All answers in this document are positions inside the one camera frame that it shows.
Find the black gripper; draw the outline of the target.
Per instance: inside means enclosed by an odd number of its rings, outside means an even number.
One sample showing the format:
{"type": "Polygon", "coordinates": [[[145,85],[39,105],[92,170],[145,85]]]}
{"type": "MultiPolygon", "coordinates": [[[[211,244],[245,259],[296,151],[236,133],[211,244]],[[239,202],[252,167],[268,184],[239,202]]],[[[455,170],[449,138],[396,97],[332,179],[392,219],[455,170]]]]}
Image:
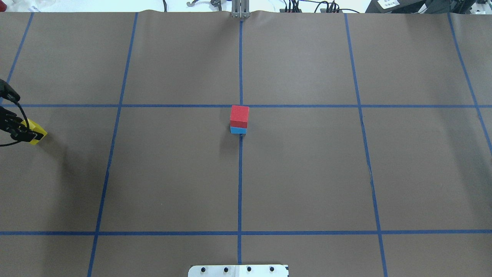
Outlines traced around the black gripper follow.
{"type": "Polygon", "coordinates": [[[18,122],[18,116],[16,113],[11,112],[4,107],[0,107],[0,129],[7,133],[10,133],[10,137],[15,141],[22,141],[23,133],[28,128],[22,126],[21,122],[18,122]]]}

